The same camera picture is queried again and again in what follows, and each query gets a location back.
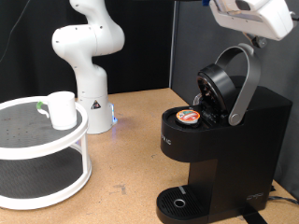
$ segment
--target gray wall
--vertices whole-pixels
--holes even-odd
[[[299,14],[299,1],[287,0],[289,10]],[[265,49],[256,49],[262,65],[261,86],[293,101],[292,114],[281,150],[275,179],[299,198],[299,25],[283,40],[268,40]],[[242,33],[220,27],[201,2],[179,4],[172,89],[188,104],[199,90],[196,76],[214,63],[227,48],[249,43]],[[239,55],[228,67],[230,75],[246,74],[247,63]]]

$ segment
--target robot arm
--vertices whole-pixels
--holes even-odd
[[[220,26],[246,34],[281,40],[293,28],[284,0],[211,0],[209,5]]]
[[[54,51],[73,68],[78,102],[89,116],[88,133],[103,133],[112,127],[112,104],[107,98],[107,73],[93,64],[93,56],[114,53],[124,45],[124,33],[108,15],[105,0],[70,0],[88,24],[70,25],[55,31]]]

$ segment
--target black curtain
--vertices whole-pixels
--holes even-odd
[[[0,1],[0,57],[27,0]],[[168,87],[173,2],[106,0],[124,31],[124,48],[93,62],[107,71],[108,93]],[[87,23],[68,0],[31,0],[0,62],[0,103],[54,91],[77,93],[71,66],[56,55],[51,37],[60,27]]]

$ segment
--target coffee maker handle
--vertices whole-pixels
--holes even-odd
[[[245,82],[242,86],[240,93],[237,96],[235,105],[230,113],[228,122],[230,125],[235,126],[241,122],[244,114],[249,106],[253,93],[255,92],[261,77],[261,64],[254,49],[247,44],[239,44],[225,50],[216,61],[216,65],[223,70],[227,64],[239,53],[245,53],[248,62],[248,72]]]

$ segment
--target drip tray grate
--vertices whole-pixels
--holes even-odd
[[[203,207],[186,186],[163,191],[157,205],[161,212],[174,219],[187,220],[204,214]]]

